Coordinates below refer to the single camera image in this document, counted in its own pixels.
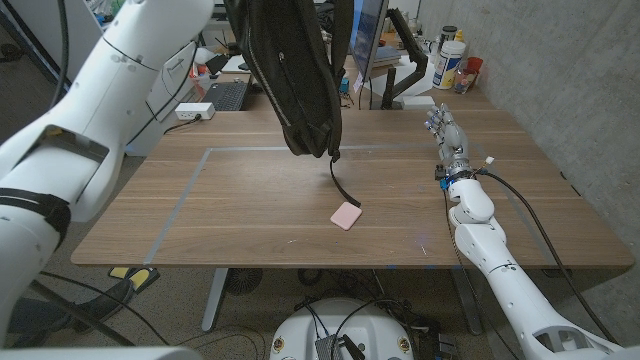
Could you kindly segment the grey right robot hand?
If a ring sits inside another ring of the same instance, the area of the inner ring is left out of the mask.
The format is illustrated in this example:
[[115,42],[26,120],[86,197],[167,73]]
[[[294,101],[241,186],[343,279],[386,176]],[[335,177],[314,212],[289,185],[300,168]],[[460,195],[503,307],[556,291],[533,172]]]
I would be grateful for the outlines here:
[[451,181],[468,177],[471,173],[468,138],[455,122],[448,106],[445,103],[432,106],[425,126],[439,146],[438,154],[443,166],[441,176]]

